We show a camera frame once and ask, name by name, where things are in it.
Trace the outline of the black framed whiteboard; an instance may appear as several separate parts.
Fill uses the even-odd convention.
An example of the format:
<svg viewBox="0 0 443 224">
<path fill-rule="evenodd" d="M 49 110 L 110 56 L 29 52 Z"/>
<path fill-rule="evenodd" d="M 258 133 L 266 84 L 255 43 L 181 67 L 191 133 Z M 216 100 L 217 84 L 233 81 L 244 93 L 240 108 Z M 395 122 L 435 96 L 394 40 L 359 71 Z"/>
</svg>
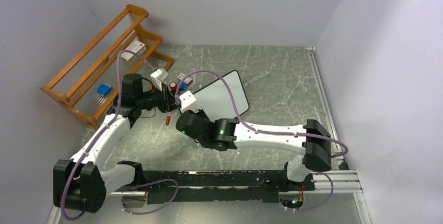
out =
<svg viewBox="0 0 443 224">
<path fill-rule="evenodd" d="M 202 69 L 189 73 L 187 77 L 197 73 L 209 73 L 217 77 L 213 82 L 192 92 L 209 120 L 236 118 L 250 109 L 250 103 L 237 70 L 220 75 L 215 71 Z M 176 92 L 176 104 L 180 106 L 179 96 L 180 94 Z"/>
</svg>

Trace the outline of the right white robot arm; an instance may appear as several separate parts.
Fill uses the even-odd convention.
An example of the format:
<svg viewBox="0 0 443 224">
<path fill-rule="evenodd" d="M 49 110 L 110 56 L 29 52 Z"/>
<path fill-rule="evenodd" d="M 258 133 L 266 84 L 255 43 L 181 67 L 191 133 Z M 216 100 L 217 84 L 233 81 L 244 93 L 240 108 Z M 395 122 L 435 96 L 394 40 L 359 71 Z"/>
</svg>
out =
<svg viewBox="0 0 443 224">
<path fill-rule="evenodd" d="M 286 165 L 282 184 L 295 189 L 311 172 L 332 169 L 330 134 L 317 121 L 308 119 L 304 125 L 258 125 L 238 119 L 219 119 L 214 122 L 190 110 L 182 113 L 176 129 L 202 147 L 217 151 L 239 148 L 271 148 L 292 151 L 293 160 Z"/>
</svg>

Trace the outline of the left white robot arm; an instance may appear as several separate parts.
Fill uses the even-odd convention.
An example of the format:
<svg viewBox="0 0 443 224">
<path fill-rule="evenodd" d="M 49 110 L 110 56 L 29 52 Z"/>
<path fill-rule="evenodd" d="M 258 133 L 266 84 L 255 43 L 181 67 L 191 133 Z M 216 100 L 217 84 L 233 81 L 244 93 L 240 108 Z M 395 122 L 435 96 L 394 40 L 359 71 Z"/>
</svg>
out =
<svg viewBox="0 0 443 224">
<path fill-rule="evenodd" d="M 152 88 L 144 91 L 145 77 L 126 74 L 118 85 L 118 95 L 104 122 L 87 144 L 68 160 L 59 160 L 53 167 L 53 204 L 60 209 L 80 213 L 96 213 L 105 198 L 121 188 L 136 191 L 143 187 L 142 165 L 120 161 L 105 171 L 103 166 L 118 142 L 141 117 L 142 111 L 162 113 L 177 108 L 167 84 L 149 79 Z"/>
</svg>

